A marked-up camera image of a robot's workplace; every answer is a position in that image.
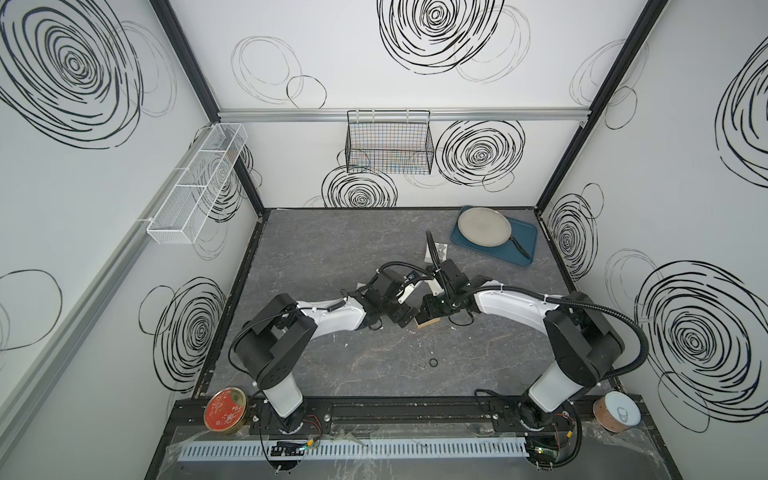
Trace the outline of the tan box base black insert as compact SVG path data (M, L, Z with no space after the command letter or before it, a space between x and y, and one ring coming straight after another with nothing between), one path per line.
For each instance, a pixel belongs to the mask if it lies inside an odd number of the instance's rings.
M442 314L439 311L420 309L414 317L414 320L417 328L421 329L438 322L441 318Z

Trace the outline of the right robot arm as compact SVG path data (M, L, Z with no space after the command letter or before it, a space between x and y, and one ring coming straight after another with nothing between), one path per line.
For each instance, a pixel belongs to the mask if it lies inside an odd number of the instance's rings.
M544 333L554 362L518 401L523 427L540 431L553 422L566 401L603 380L637 370L649 356L650 344L638 322L594 303L580 291L566 296L537 293L505 285L485 276L468 278L447 260L427 269L440 289L422 302L418 320L461 311L503 317Z

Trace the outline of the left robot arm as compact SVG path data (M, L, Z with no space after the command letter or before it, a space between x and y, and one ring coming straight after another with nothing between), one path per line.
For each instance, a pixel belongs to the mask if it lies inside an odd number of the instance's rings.
M370 281L338 299L305 302L279 294L246 322L230 351L256 382L283 431L298 429L306 415L293 370L310 341L368 329L384 317L408 324L415 310L405 299L422 280L416 271L399 275L381 268Z

